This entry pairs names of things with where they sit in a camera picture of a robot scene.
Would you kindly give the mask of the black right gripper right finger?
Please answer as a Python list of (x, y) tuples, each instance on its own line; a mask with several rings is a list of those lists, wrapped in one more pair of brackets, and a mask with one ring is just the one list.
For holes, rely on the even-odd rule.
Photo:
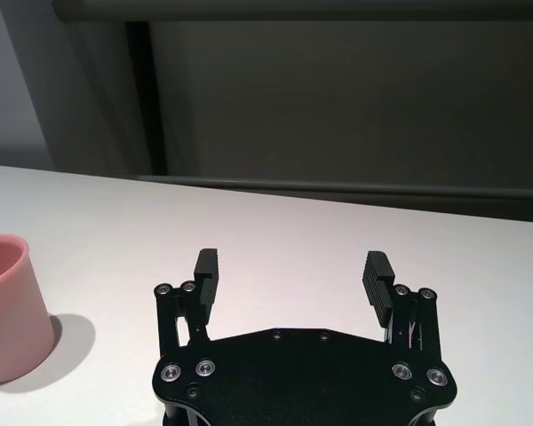
[(379, 325), (385, 330), (384, 341), (426, 356), (438, 354), (437, 294), (430, 288), (411, 291), (395, 282), (394, 270), (386, 254), (370, 251), (362, 273), (362, 284)]

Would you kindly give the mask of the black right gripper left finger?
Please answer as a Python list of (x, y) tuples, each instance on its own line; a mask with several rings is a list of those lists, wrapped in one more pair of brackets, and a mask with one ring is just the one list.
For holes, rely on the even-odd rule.
[(219, 257), (215, 248), (203, 248), (198, 254), (194, 278), (179, 288), (159, 284), (154, 289), (160, 356), (172, 355), (180, 347), (178, 318), (184, 318), (189, 345), (202, 346), (211, 339), (207, 334), (211, 309), (219, 284)]

